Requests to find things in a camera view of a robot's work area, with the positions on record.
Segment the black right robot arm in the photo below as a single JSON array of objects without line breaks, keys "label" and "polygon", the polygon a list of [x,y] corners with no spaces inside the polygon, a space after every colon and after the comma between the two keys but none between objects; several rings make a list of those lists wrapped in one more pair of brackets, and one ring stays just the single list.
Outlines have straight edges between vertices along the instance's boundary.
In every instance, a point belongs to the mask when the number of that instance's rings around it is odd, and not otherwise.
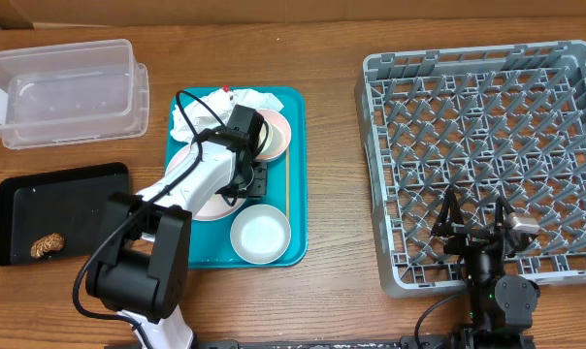
[{"label": "black right robot arm", "polygon": [[439,348],[535,346],[524,331],[533,325],[540,289],[534,281],[508,274],[505,259],[529,247],[538,232],[535,218],[517,212],[503,196],[496,199],[489,228],[468,227],[454,189],[446,189],[431,235],[446,238],[443,251],[458,257],[457,275],[466,284],[471,321],[455,327]]}]

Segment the white napkin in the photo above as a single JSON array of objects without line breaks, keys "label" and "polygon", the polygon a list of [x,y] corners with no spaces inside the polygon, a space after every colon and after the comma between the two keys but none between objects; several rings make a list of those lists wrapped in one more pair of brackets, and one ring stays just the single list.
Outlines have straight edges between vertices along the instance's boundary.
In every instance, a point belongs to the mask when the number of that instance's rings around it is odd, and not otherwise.
[{"label": "white napkin", "polygon": [[[198,133],[220,125],[212,113],[192,97],[181,95],[179,99],[183,104],[187,103],[183,107],[184,112]],[[228,91],[219,88],[201,97],[201,100],[214,111],[224,124],[228,122],[233,107],[236,105],[256,110],[281,111],[283,109],[283,103],[273,93],[262,93],[249,88]],[[173,99],[172,121],[173,128],[170,131],[170,136],[177,142],[191,143],[194,135],[183,118],[176,99]]]}]

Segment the large pink plate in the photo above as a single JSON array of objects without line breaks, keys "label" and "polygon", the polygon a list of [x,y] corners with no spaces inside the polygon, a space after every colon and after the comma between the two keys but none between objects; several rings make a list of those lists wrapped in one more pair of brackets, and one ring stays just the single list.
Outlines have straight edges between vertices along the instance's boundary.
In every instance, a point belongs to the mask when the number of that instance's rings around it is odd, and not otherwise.
[{"label": "large pink plate", "polygon": [[[172,171],[181,161],[189,154],[191,146],[189,144],[183,146],[172,157],[165,169],[167,175]],[[193,215],[197,221],[215,221],[231,215],[245,204],[245,199],[237,199],[233,206],[229,206],[225,200],[219,195],[213,195],[203,207]]]}]

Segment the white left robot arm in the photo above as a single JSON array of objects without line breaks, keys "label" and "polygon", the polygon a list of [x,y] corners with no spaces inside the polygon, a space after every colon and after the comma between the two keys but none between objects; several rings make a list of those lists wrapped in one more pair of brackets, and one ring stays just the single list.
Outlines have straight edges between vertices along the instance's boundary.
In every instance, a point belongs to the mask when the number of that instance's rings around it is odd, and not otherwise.
[{"label": "white left robot arm", "polygon": [[109,310],[104,319],[129,324],[144,348],[191,347],[194,333],[179,301],[193,215],[215,194],[250,190],[269,135],[259,111],[236,106],[225,125],[197,134],[187,156],[160,180],[135,195],[111,195],[73,301],[84,288]]}]

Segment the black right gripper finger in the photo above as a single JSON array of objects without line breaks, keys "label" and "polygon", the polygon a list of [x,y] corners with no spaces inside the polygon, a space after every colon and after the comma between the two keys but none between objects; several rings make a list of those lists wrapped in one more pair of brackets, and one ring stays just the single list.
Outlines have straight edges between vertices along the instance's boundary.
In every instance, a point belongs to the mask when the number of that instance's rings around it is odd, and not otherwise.
[{"label": "black right gripper finger", "polygon": [[505,196],[499,196],[495,202],[494,232],[505,233],[512,228],[511,214],[514,212],[512,205]]},{"label": "black right gripper finger", "polygon": [[457,229],[464,226],[464,218],[458,205],[454,189],[448,187],[443,195],[442,207],[431,230],[434,237],[457,236]]}]

